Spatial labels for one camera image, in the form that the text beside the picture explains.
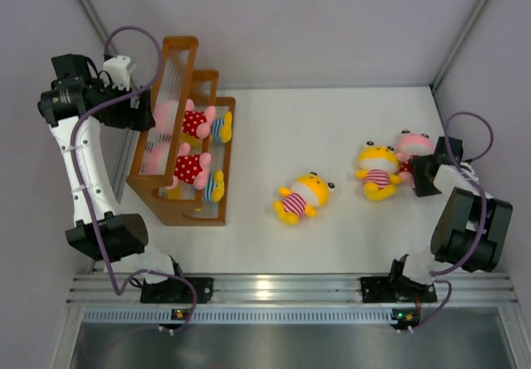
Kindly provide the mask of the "yellow pink-striped toy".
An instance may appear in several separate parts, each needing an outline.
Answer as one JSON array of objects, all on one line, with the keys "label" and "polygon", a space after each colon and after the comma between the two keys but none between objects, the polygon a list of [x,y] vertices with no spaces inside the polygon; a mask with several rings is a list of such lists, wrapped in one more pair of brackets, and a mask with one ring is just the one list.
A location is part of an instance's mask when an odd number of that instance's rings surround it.
[{"label": "yellow pink-striped toy", "polygon": [[402,183],[400,163],[394,147],[367,141],[357,158],[354,176],[363,183],[363,195],[369,201],[384,201],[397,192]]},{"label": "yellow pink-striped toy", "polygon": [[315,217],[318,209],[327,204],[335,190],[333,182],[323,179],[316,172],[307,172],[288,187],[279,187],[277,192],[280,198],[273,202],[272,207],[281,222],[295,226],[305,216]]}]

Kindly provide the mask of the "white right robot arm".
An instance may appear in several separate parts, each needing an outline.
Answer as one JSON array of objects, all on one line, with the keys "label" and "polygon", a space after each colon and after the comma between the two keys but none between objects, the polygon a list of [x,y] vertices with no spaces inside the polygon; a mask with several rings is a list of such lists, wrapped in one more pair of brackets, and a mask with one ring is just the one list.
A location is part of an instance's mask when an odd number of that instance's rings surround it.
[{"label": "white right robot arm", "polygon": [[399,174],[411,182],[418,197],[443,194],[447,198],[428,248],[392,262],[387,290],[407,301],[429,294],[436,263],[469,273],[491,272],[499,263],[513,207],[479,191],[479,179],[470,160],[463,158],[463,143],[405,130],[399,139]]}]

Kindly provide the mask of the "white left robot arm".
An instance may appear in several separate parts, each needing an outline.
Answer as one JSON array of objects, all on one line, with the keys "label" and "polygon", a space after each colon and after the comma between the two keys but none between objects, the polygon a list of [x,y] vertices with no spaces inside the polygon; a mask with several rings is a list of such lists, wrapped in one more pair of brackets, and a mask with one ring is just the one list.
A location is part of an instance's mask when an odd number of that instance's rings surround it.
[{"label": "white left robot arm", "polygon": [[114,194],[100,144],[100,127],[146,131],[154,125],[150,93],[133,106],[127,56],[105,56],[101,70],[87,56],[67,54],[51,60],[56,79],[41,94],[37,108],[55,138],[71,187],[74,225],[67,243],[81,254],[113,269],[121,263],[138,271],[169,302],[188,291],[175,260],[149,244],[144,219],[124,214]]}]

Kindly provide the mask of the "pink red-dotted toy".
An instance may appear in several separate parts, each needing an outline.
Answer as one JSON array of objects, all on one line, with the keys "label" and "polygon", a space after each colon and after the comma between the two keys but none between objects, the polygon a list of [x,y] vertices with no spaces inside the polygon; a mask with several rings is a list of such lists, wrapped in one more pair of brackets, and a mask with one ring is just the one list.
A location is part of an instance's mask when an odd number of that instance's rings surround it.
[{"label": "pink red-dotted toy", "polygon": [[[160,133],[173,128],[170,121],[174,120],[175,115],[172,112],[174,109],[178,109],[178,105],[176,100],[166,100],[156,106],[153,117],[155,128]],[[211,132],[216,114],[217,110],[213,105],[207,106],[203,111],[197,111],[194,102],[187,99],[182,123],[183,133],[197,139],[206,138]]]},{"label": "pink red-dotted toy", "polygon": [[434,143],[428,134],[412,133],[407,129],[401,131],[396,158],[399,162],[397,175],[404,183],[413,186],[412,160],[432,154],[434,147]]}]

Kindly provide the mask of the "yellow pink-striped toy front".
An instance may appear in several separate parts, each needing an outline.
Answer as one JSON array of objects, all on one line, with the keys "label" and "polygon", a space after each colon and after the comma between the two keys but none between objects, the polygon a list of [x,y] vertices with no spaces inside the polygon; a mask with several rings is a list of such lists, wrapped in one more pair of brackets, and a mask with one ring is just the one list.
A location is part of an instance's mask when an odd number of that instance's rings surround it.
[{"label": "yellow pink-striped toy front", "polygon": [[333,182],[323,179],[316,172],[307,172],[288,187],[279,187],[277,192],[280,198],[273,202],[272,207],[281,222],[295,226],[305,216],[315,217],[318,209],[327,204],[335,190]]}]

